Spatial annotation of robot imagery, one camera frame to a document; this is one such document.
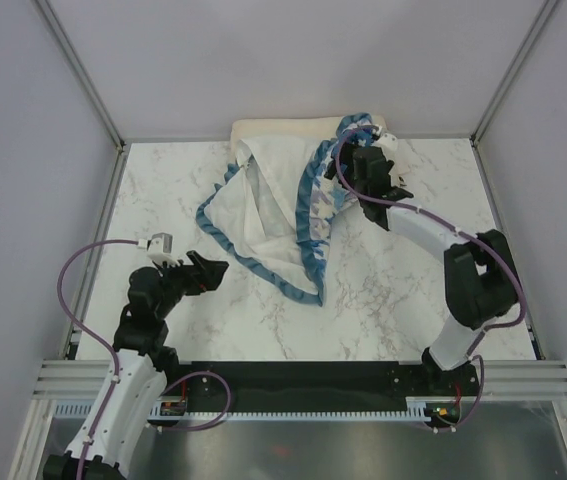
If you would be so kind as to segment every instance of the marble surface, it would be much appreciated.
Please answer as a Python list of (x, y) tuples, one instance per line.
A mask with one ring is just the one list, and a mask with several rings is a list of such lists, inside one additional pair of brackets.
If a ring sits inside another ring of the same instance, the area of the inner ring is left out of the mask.
[[(424, 206), (469, 231), (494, 227), (467, 140), (401, 140), (407, 188)], [(410, 241), (367, 221), (358, 206), (335, 220), (324, 307), (299, 305), (230, 257), (194, 221), (222, 183), (229, 142), (132, 145), (108, 238), (174, 235), (173, 251), (196, 249), (230, 262), (216, 292), (186, 297), (168, 316), (167, 344), (182, 360), (418, 360), (447, 317), (443, 267)], [(128, 245), (106, 247), (85, 319), (111, 341), (129, 274), (148, 264)], [(506, 316), (516, 316), (518, 306)], [(490, 332), (486, 359), (533, 359), (525, 325)], [(83, 335), (77, 358), (105, 359)]]

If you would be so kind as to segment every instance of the robotic arm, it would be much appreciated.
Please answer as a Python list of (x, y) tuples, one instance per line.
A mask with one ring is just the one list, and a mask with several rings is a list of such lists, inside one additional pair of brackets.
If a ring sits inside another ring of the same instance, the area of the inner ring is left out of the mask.
[[(147, 422), (147, 416), (168, 384), (177, 380), (176, 350), (163, 344), (168, 329), (165, 317), (184, 295), (216, 290), (228, 268), (227, 262), (210, 261), (198, 253), (187, 253), (192, 265), (171, 255), (172, 236), (154, 235), (147, 253), (154, 267), (132, 273), (129, 303), (123, 308), (114, 334), (119, 372), (110, 362), (108, 374), (79, 433), (65, 455), (51, 455), (44, 467), (44, 480), (74, 480), (84, 448), (85, 480), (124, 480), (132, 454)], [(108, 408), (101, 411), (104, 401)], [(88, 431), (98, 420), (92, 437)]]
[[(412, 193), (392, 185), (389, 159), (396, 152), (397, 139), (385, 132), (376, 135), (370, 147), (344, 143), (341, 166), (347, 183), (367, 197), (400, 202), (414, 209), (387, 207), (359, 199), (365, 216), (385, 230), (404, 236), (429, 252), (445, 268), (445, 298), (450, 315), (431, 347), (423, 353), (423, 363), (438, 376), (468, 361), (484, 328), (518, 302), (516, 291), (498, 263), (472, 242), (420, 213)], [(326, 177), (336, 175), (335, 162)], [(505, 236), (497, 230), (478, 233), (476, 238), (491, 247), (516, 275)]]

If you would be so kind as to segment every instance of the white wall panel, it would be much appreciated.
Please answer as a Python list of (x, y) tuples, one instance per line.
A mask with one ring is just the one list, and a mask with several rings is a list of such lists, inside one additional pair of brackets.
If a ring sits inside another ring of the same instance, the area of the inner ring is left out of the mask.
[(373, 111), (469, 134), (542, 0), (53, 0), (127, 138)]
[(481, 147), (542, 344), (567, 361), (567, 1)]
[(0, 480), (60, 345), (56, 276), (90, 237), (114, 155), (32, 3), (0, 0)]

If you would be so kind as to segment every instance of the red wire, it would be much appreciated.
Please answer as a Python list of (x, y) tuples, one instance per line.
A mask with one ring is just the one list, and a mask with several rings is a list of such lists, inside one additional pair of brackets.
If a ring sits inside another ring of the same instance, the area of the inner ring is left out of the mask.
[(454, 401), (454, 405), (452, 408), (456, 408), (461, 403), (461, 398), (463, 395), (461, 394), (461, 387), (459, 387), (458, 383), (454, 383), (454, 388), (456, 389), (456, 400)]

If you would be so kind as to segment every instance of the blue trim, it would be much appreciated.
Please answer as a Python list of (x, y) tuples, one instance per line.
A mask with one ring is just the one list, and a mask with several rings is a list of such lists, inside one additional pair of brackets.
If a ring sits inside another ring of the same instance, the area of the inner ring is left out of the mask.
[(310, 236), (310, 200), (312, 198), (312, 185), (316, 178), (316, 171), (327, 155), (333, 144), (333, 140), (323, 140), (316, 149), (314, 158), (307, 164), (299, 182), (299, 193), (296, 198), (296, 243), (301, 249), (301, 261), (305, 267), (305, 273), (316, 284), (318, 289), (318, 303), (323, 305), (325, 297), (325, 284), (321, 275), (319, 261), (314, 256), (312, 238)]
[[(227, 172), (225, 173), (225, 183), (227, 184), (227, 182), (229, 182), (230, 179), (234, 175), (236, 175), (238, 171), (239, 167), (237, 165), (229, 164), (227, 166)], [(210, 219), (205, 215), (205, 207), (210, 204), (216, 193), (221, 189), (221, 185), (216, 184), (214, 185), (214, 188), (216, 189), (216, 192), (214, 192), (204, 203), (202, 203), (196, 211), (196, 223), (199, 225), (201, 230), (211, 235), (214, 240), (216, 240), (216, 243), (218, 243), (221, 248), (223, 248), (223, 250), (228, 252), (230, 255), (233, 255), (239, 261), (239, 263), (249, 268), (252, 273), (258, 275), (263, 280), (267, 280), (271, 284), (277, 286), (281, 290), (281, 292), (283, 292), (283, 295), (285, 295), (287, 298), (294, 300), (295, 302), (307, 305), (322, 305), (318, 295), (312, 295), (310, 293), (304, 292), (299, 288), (296, 288), (289, 282), (283, 280), (276, 273), (265, 268), (263, 264), (261, 264), (254, 258), (241, 257), (238, 253), (236, 253), (232, 242), (230, 242), (230, 240), (225, 236), (225, 234), (223, 234), (223, 232), (212, 225)]]
[[(315, 185), (317, 175), (322, 175), (320, 171), (324, 161), (327, 159), (328, 154), (330, 154), (330, 149), (338, 144), (340, 137), (352, 124), (358, 124), (359, 122), (372, 123), (372, 117), (367, 113), (357, 113), (356, 115), (349, 115), (343, 117), (341, 123), (336, 129), (337, 138), (332, 140), (324, 140), (321, 142), (319, 147), (316, 149), (314, 158), (307, 164), (305, 171), (301, 176), (299, 182), (298, 196), (296, 199), (296, 243), (301, 249), (301, 261), (305, 267), (305, 272), (307, 273), (310, 280), (312, 280), (318, 289), (319, 305), (323, 305), (325, 302), (325, 283), (323, 281), (323, 275), (325, 274), (325, 268), (327, 265), (327, 258), (317, 258), (317, 254), (321, 255), (321, 252), (315, 252), (315, 247), (321, 243), (325, 243), (329, 238), (326, 239), (313, 239), (310, 234), (310, 207), (312, 202), (312, 190), (315, 186), (320, 188), (318, 184)], [(372, 136), (368, 132), (357, 132), (353, 135), (352, 141), (359, 142), (361, 140), (365, 141), (366, 145), (369, 145), (372, 140)], [(334, 206), (337, 211), (342, 209), (343, 203), (345, 202), (345, 197), (348, 192), (342, 189), (334, 190)]]

